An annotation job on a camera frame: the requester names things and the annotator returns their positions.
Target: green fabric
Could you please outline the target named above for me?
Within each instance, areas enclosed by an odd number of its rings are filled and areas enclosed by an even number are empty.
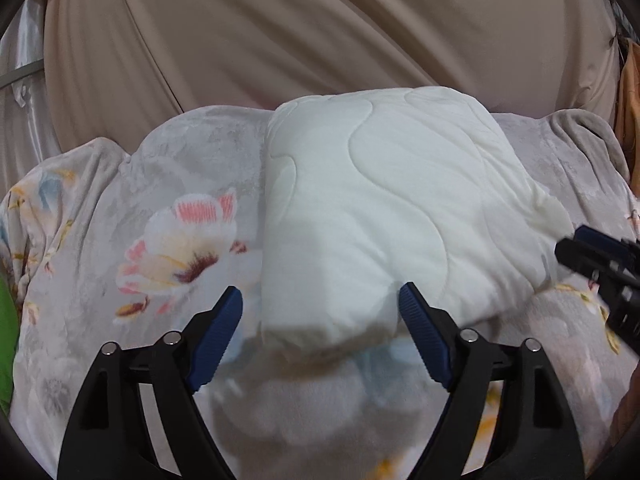
[[[18,313],[6,281],[0,275],[0,408],[7,414],[14,391],[14,357],[18,330]]]

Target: pink and white flower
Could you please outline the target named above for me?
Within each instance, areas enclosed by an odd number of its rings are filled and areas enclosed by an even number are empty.
[[[116,276],[120,291],[175,296],[230,251],[245,252],[236,240],[237,206],[229,190],[219,198],[188,194],[156,212],[125,252]]]

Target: brown fabric backdrop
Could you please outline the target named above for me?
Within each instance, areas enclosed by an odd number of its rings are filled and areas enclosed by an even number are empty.
[[[395,86],[612,120],[614,33],[605,0],[49,0],[45,64],[62,148],[131,152],[199,106]]]

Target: floral blanket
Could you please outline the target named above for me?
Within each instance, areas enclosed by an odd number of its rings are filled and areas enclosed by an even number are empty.
[[[301,365],[265,352],[257,336],[262,140],[270,114],[194,110],[157,128],[131,156],[97,139],[45,161],[5,197],[0,258],[22,312],[10,419],[50,474],[101,343],[150,344],[208,310],[231,284],[242,291],[244,315],[196,403],[235,475],[408,476],[446,402],[409,338],[339,362]],[[638,213],[621,176],[626,166],[604,121],[571,111],[542,120],[496,118],[527,171],[574,223],[635,235]],[[572,276],[514,308],[509,319],[478,326],[492,340],[542,341],[588,463],[606,442],[636,362],[606,330],[606,315],[594,287]],[[142,393],[161,465],[176,472],[152,394]],[[482,463],[499,399],[494,384],[468,470]]]

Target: ribbed blue pad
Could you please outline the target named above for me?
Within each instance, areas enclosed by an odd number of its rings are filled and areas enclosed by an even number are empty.
[[[584,242],[607,254],[613,260],[620,262],[626,268],[633,265],[629,250],[615,238],[611,238],[595,229],[582,225],[575,230],[574,240]]]
[[[398,308],[429,375],[448,388],[453,380],[449,347],[408,285],[400,289]]]
[[[201,386],[213,379],[213,374],[220,364],[220,359],[231,341],[231,336],[242,317],[242,294],[235,289],[222,305],[205,335],[196,346],[191,356],[191,372],[187,384],[197,392]]]

